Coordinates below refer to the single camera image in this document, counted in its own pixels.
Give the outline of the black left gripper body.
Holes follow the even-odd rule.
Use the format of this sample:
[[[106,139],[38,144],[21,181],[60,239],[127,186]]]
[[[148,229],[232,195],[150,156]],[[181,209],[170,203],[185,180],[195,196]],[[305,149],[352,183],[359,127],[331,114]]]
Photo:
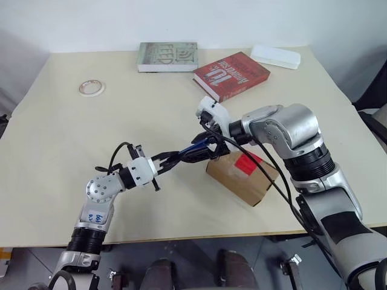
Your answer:
[[[156,159],[153,157],[151,158],[151,161],[152,161],[152,165],[154,166],[154,171],[155,171],[154,178],[152,180],[152,185],[154,186],[155,191],[158,192],[161,190],[161,188],[158,184],[158,181],[157,181],[158,171],[161,169],[161,167],[160,167],[161,161],[160,161],[160,159]]]

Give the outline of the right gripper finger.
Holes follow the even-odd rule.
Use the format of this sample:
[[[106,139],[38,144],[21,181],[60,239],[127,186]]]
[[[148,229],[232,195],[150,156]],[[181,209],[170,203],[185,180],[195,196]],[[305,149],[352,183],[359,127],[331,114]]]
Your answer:
[[[212,144],[214,143],[214,136],[212,134],[198,134],[192,141],[192,144],[204,143]]]
[[[215,158],[217,158],[217,155],[208,147],[189,149],[180,153],[180,161],[185,163],[198,163]]]

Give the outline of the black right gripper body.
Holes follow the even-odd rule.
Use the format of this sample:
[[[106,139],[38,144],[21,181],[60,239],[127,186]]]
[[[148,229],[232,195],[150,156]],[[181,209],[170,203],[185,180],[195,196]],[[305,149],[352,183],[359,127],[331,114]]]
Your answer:
[[[230,153],[226,142],[223,140],[222,129],[208,112],[200,114],[200,125],[203,127],[207,138],[207,147],[213,152],[214,158],[228,155]]]

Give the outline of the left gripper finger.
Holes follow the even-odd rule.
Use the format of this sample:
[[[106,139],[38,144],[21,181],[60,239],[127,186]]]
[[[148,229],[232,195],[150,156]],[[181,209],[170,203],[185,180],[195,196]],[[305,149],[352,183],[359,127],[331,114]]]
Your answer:
[[[179,151],[162,152],[151,157],[151,160],[158,161],[159,163],[176,163],[180,162]]]
[[[158,175],[164,174],[173,169],[181,161],[180,157],[168,157],[160,159]]]

